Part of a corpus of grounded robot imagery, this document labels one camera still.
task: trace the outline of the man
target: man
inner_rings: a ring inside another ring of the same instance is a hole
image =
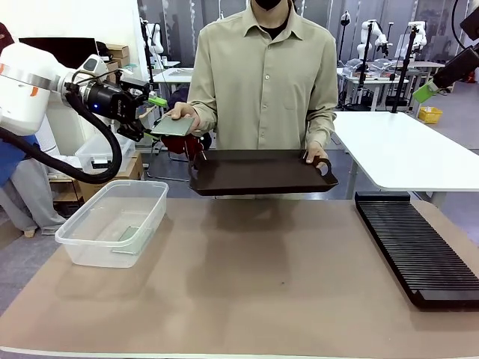
[[[327,158],[338,103],[335,39],[292,6],[251,0],[242,13],[206,26],[189,101],[171,117],[194,117],[193,134],[216,129],[220,150],[306,145],[308,163]]]

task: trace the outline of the beige tabletop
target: beige tabletop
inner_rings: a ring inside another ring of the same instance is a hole
[[[434,206],[415,206],[479,274],[465,233]],[[479,313],[413,307],[352,202],[169,200],[131,269],[74,266],[60,248],[0,318],[0,347],[111,358],[458,358],[479,355]]]

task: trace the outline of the gray floor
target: gray floor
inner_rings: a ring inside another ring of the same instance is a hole
[[[436,96],[427,102],[427,105],[434,105],[445,111],[441,122],[433,126],[434,129],[468,148],[479,148],[479,85],[457,84],[453,94]],[[329,156],[340,185],[324,194],[312,194],[311,199],[344,198],[351,158],[341,150],[330,150]],[[153,156],[149,173],[158,177],[188,178],[187,164],[172,162],[166,153]],[[189,189],[187,182],[166,182],[170,186],[169,197],[199,197]],[[356,190],[376,191],[376,188],[364,174],[359,174]],[[450,193],[442,211],[479,245],[479,193]],[[5,215],[0,211],[0,222],[4,220]],[[0,250],[0,315],[57,247],[54,237],[37,234],[33,239],[21,237]],[[0,352],[0,358],[35,357]]]
[[[431,128],[465,148],[479,149],[479,84],[456,82],[453,93],[435,95],[423,106],[443,110],[441,120]]]

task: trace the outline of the black rack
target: black rack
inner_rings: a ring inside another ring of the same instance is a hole
[[[356,208],[411,302],[479,308],[479,279],[410,203],[408,194],[356,193]]]

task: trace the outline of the plastic bin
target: plastic bin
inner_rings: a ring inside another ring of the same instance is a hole
[[[115,137],[118,139],[121,147],[123,161],[121,162],[120,172],[123,172],[126,170],[129,160],[135,153],[135,142],[116,133]],[[104,171],[104,168],[107,168],[109,162],[113,159],[110,144],[100,133],[88,139],[88,141],[75,152],[75,156],[79,158],[83,171],[88,173]]]
[[[75,264],[109,268],[135,265],[166,211],[168,185],[108,183],[55,234]]]
[[[438,123],[442,116],[442,111],[436,107],[421,107],[418,118],[424,123]]]

